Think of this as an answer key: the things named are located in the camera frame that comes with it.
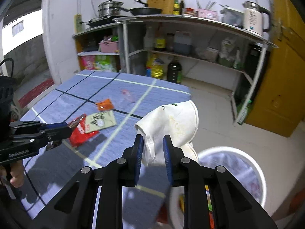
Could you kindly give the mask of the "person's left hand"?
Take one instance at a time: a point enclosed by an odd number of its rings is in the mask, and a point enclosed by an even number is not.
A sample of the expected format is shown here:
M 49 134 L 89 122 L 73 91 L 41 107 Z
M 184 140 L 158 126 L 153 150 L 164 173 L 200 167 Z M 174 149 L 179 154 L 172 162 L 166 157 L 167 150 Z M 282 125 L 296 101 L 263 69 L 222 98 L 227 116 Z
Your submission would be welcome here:
M 10 174 L 7 174 L 6 169 L 1 166 L 1 177 L 6 178 L 13 187 L 21 187 L 24 184 L 24 166 L 22 160 L 10 163 Z

